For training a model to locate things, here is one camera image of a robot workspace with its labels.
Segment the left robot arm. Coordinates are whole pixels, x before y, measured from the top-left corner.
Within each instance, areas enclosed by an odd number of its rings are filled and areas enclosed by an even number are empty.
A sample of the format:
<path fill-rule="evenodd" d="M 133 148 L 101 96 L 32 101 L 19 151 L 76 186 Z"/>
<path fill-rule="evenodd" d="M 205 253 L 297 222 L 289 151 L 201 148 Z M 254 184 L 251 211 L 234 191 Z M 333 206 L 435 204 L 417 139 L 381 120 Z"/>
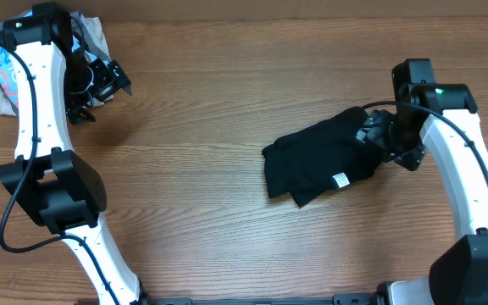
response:
<path fill-rule="evenodd" d="M 145 304 L 147 294 L 128 267 L 105 218 L 107 194 L 100 174 L 75 152 L 68 125 L 94 121 L 88 108 L 131 82 L 119 64 L 88 62 L 70 13 L 38 3 L 29 16 L 8 19 L 0 45 L 17 77 L 19 136 L 14 161 L 0 181 L 30 219 L 75 254 L 101 304 Z"/>

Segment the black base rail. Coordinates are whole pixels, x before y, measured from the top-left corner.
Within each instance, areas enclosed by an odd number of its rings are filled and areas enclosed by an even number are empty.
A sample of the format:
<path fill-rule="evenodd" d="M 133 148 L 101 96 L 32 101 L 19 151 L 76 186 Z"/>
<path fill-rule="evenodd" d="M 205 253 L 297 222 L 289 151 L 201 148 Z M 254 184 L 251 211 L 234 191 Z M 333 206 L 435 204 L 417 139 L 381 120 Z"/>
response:
<path fill-rule="evenodd" d="M 192 300 L 190 298 L 142 297 L 140 305 L 386 305 L 389 302 L 377 293 L 335 294 L 333 297 L 256 298 L 225 300 Z"/>

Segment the grey folded garment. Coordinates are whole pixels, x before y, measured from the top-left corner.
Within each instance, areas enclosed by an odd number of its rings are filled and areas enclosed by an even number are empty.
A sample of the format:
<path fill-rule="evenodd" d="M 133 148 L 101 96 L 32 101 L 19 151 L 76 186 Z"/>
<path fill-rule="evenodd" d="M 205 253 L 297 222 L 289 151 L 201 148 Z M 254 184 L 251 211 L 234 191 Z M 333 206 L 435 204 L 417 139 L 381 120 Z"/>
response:
<path fill-rule="evenodd" d="M 19 18 L 32 15 L 32 11 L 26 10 L 19 15 L 12 17 Z M 98 17 L 87 18 L 82 12 L 74 11 L 70 13 L 72 17 L 71 24 L 73 31 L 76 32 L 74 38 L 74 45 L 72 50 L 75 51 L 78 47 L 83 47 L 87 56 L 91 60 L 100 58 L 105 62 L 111 61 L 110 52 L 106 36 L 103 32 L 101 20 Z M 0 31 L 3 29 L 3 21 L 0 21 Z"/>

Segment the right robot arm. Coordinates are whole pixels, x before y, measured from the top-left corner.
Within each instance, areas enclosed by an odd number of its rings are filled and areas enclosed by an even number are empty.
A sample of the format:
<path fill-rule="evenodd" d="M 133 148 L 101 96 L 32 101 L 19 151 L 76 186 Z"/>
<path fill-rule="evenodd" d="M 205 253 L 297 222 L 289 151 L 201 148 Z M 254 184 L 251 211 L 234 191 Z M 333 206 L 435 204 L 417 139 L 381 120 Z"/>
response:
<path fill-rule="evenodd" d="M 380 148 L 386 162 L 416 170 L 435 161 L 451 205 L 455 243 L 415 280 L 380 284 L 371 304 L 488 304 L 488 151 L 478 107 L 464 84 L 435 81 L 428 59 L 409 58 L 391 71 L 391 114 L 378 110 L 357 139 Z"/>

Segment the black t-shirt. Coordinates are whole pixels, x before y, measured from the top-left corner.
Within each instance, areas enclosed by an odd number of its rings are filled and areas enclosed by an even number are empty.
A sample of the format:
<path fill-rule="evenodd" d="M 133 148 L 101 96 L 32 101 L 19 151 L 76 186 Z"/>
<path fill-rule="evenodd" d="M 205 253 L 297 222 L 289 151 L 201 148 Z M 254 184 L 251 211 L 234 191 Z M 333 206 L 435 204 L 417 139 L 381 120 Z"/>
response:
<path fill-rule="evenodd" d="M 362 108 L 349 108 L 265 147 L 262 154 L 269 197 L 289 193 L 303 207 L 325 191 L 373 176 L 383 152 L 357 139 L 367 118 Z"/>

